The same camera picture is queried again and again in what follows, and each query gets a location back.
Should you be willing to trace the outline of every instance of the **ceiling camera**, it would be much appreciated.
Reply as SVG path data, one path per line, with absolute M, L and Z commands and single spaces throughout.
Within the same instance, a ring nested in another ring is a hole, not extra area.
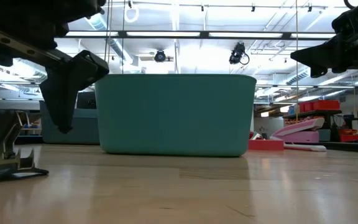
M 157 53 L 154 56 L 154 60 L 156 62 L 163 62 L 163 61 L 165 61 L 166 57 L 167 56 L 165 56 L 165 53 L 164 53 L 163 50 L 158 50 Z
M 247 57 L 248 61 L 247 63 L 242 63 L 241 59 L 243 57 Z M 231 56 L 229 58 L 229 62 L 232 65 L 235 65 L 237 63 L 241 63 L 243 65 L 247 65 L 249 63 L 249 56 L 246 54 L 246 47 L 244 46 L 244 43 L 237 43 L 234 47 L 233 51 L 231 52 Z

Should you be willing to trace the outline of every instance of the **storage bin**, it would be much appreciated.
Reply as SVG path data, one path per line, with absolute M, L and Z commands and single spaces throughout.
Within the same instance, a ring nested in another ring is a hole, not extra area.
M 305 103 L 299 103 L 299 113 L 305 112 Z
M 318 129 L 319 141 L 330 141 L 331 140 L 331 130 L 330 129 Z
M 290 109 L 288 109 L 288 115 L 293 115 L 293 114 L 295 114 L 295 107 L 290 106 Z
M 308 111 L 313 111 L 315 110 L 314 106 L 313 106 L 313 102 L 307 102 L 303 105 L 304 108 L 304 112 L 308 112 Z
M 313 102 L 314 110 L 340 110 L 341 106 L 338 100 L 318 100 Z
M 246 75 L 107 75 L 96 83 L 101 147 L 115 154 L 241 156 L 255 85 Z

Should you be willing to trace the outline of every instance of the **table surface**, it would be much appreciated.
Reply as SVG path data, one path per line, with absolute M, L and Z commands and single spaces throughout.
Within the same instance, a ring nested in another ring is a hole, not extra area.
M 358 223 L 357 152 L 240 158 L 26 146 L 49 176 L 0 182 L 0 223 Z

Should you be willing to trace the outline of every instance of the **robotic arm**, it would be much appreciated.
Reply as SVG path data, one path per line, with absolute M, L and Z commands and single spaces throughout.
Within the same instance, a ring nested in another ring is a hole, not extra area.
M 311 68 L 311 77 L 327 74 L 329 68 L 334 73 L 348 69 L 358 69 L 358 6 L 344 0 L 350 10 L 333 20 L 336 35 L 322 45 L 297 50 L 291 58 Z
M 58 129 L 71 129 L 78 91 L 109 73 L 107 63 L 84 50 L 75 57 L 56 49 L 56 37 L 68 33 L 68 23 L 102 11 L 106 0 L 0 0 L 0 65 L 14 58 L 43 65 L 48 78 L 40 84 L 51 119 Z M 0 112 L 0 178 L 18 172 L 47 174 L 29 158 L 15 154 L 13 144 L 22 124 L 18 111 Z

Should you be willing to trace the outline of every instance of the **white object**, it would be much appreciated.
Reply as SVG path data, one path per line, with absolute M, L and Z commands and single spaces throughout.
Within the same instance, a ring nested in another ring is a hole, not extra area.
M 173 32 L 173 31 L 163 31 L 163 32 L 127 32 L 128 36 L 141 36 L 141 37 L 199 37 L 200 32 Z
M 289 110 L 290 110 L 290 106 L 284 106 L 284 107 L 280 108 L 281 113 L 287 113 Z
M 268 33 L 268 32 L 253 32 L 253 33 L 243 33 L 243 32 L 211 32 L 209 33 L 210 37 L 255 37 L 255 38 L 281 38 L 282 33 Z
M 325 148 L 325 146 L 285 144 L 285 143 L 284 143 L 284 149 L 295 149 L 295 150 L 304 150 L 304 151 L 313 151 L 313 152 L 326 152 L 327 151 L 327 148 Z
M 132 19 L 128 18 L 128 11 L 129 10 L 135 10 L 135 16 Z M 133 6 L 133 5 L 132 5 L 132 8 L 125 7 L 124 19 L 125 19 L 126 22 L 129 22 L 129 23 L 135 22 L 138 18 L 139 18 L 139 8 L 138 7 Z
M 332 38 L 335 34 L 298 34 L 298 38 Z M 296 38 L 296 34 L 291 34 L 291 38 Z
M 105 37 L 106 32 L 108 33 L 108 36 L 110 37 L 116 37 L 118 36 L 118 32 L 97 32 L 97 31 L 69 31 L 66 35 L 66 37 L 76 37 L 76 36 L 84 36 L 84 37 Z
M 260 114 L 261 117 L 266 118 L 269 116 L 269 112 L 264 112 Z

